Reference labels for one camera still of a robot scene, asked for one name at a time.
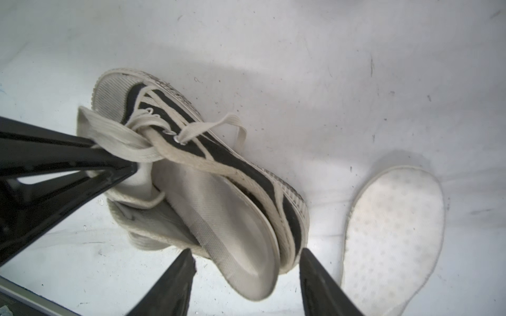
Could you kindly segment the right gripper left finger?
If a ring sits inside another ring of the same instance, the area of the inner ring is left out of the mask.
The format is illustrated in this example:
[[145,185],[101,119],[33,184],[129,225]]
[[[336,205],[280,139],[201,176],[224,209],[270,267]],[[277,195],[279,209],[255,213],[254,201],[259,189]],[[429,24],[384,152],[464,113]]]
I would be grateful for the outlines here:
[[192,252],[190,249],[183,250],[127,315],[187,315],[195,274],[196,263]]

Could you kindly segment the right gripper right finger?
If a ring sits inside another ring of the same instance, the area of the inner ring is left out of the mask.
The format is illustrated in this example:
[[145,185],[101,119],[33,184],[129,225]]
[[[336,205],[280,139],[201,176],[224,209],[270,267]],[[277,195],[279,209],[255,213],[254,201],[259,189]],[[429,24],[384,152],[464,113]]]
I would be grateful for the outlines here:
[[301,251],[299,267],[305,316],[363,316],[307,248]]

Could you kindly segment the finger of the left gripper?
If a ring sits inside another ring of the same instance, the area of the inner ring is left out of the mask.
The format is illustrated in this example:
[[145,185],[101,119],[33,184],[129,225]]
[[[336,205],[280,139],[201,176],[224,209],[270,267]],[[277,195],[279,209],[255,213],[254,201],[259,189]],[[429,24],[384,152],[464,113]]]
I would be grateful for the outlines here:
[[1,263],[137,170],[88,138],[1,118]]

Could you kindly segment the black white sneaker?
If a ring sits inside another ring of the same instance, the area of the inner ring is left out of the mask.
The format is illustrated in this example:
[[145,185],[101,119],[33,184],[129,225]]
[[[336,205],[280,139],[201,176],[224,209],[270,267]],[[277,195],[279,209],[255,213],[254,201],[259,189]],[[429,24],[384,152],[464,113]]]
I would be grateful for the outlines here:
[[216,124],[206,122],[170,84],[119,68],[98,79],[91,107],[79,109],[77,132],[130,162],[171,161],[230,181],[270,222],[280,273],[288,273],[308,242],[307,205],[290,184],[241,155],[247,133],[236,115],[226,115],[221,123],[239,128],[234,146],[220,140],[213,132]]

